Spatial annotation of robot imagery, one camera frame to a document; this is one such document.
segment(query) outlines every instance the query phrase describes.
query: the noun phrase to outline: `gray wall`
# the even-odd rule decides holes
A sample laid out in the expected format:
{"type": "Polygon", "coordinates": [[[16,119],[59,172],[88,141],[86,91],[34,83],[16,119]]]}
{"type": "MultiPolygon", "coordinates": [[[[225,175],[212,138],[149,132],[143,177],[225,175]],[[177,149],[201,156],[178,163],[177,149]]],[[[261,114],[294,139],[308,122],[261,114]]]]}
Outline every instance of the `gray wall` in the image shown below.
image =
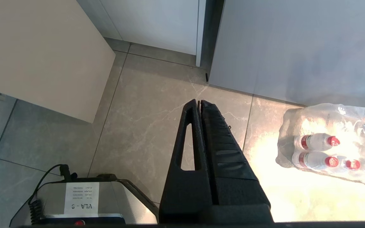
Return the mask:
{"type": "Polygon", "coordinates": [[[226,0],[210,83],[365,106],[365,1],[226,0]]]}

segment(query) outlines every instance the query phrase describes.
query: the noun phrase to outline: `white cabinet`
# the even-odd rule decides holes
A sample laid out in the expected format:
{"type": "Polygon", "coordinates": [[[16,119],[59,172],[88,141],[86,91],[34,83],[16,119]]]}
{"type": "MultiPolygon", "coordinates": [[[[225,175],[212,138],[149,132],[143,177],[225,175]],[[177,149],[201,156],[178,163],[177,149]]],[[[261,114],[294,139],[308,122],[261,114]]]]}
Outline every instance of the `white cabinet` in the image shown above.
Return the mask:
{"type": "Polygon", "coordinates": [[[198,0],[101,0],[123,40],[196,53],[198,0]]]}
{"type": "Polygon", "coordinates": [[[92,123],[114,58],[75,0],[0,0],[0,93],[92,123]]]}
{"type": "Polygon", "coordinates": [[[365,107],[365,1],[226,0],[209,83],[365,107]]]}
{"type": "Polygon", "coordinates": [[[207,0],[77,0],[102,36],[197,56],[207,0]]]}
{"type": "Polygon", "coordinates": [[[77,2],[102,36],[122,40],[100,1],[77,0],[77,2]]]}

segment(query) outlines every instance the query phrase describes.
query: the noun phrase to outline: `red bottle cap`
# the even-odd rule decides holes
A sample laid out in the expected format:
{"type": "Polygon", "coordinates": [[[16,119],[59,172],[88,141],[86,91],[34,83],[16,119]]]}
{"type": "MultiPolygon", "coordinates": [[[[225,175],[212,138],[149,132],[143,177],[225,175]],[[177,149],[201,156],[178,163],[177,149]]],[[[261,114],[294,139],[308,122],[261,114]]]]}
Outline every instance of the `red bottle cap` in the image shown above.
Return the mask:
{"type": "Polygon", "coordinates": [[[84,220],[78,220],[74,223],[74,225],[85,225],[85,221],[84,220]]]}
{"type": "Polygon", "coordinates": [[[335,157],[327,157],[325,163],[329,167],[336,167],[339,164],[339,160],[335,157]]]}
{"type": "Polygon", "coordinates": [[[358,160],[347,160],[346,167],[351,170],[358,170],[360,168],[360,162],[358,160]]]}
{"type": "Polygon", "coordinates": [[[336,138],[336,136],[330,136],[328,138],[328,143],[331,146],[338,146],[340,144],[340,141],[336,138]]]}

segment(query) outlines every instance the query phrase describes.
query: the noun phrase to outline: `plastic wrap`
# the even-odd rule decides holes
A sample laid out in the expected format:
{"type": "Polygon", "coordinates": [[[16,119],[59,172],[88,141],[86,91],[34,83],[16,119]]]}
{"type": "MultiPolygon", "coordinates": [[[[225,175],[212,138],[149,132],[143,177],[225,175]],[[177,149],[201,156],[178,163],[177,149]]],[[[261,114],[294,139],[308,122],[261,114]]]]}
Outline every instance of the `plastic wrap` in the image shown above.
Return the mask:
{"type": "Polygon", "coordinates": [[[320,104],[299,109],[293,133],[296,167],[365,183],[365,108],[320,104]]]}

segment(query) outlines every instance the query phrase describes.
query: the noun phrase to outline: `bottle label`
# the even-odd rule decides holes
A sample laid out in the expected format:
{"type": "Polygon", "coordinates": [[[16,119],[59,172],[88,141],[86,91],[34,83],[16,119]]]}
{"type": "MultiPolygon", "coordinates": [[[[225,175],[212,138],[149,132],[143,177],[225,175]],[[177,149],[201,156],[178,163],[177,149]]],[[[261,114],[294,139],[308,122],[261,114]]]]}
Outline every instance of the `bottle label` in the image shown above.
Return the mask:
{"type": "Polygon", "coordinates": [[[307,152],[302,152],[302,153],[299,155],[298,161],[299,161],[299,164],[300,164],[302,167],[308,168],[308,166],[305,164],[306,157],[307,157],[307,152]]]}
{"type": "Polygon", "coordinates": [[[302,148],[304,148],[304,149],[308,149],[308,145],[307,145],[307,140],[311,137],[312,135],[306,135],[306,136],[304,136],[304,137],[302,137],[302,139],[301,139],[301,146],[302,146],[302,148]]]}

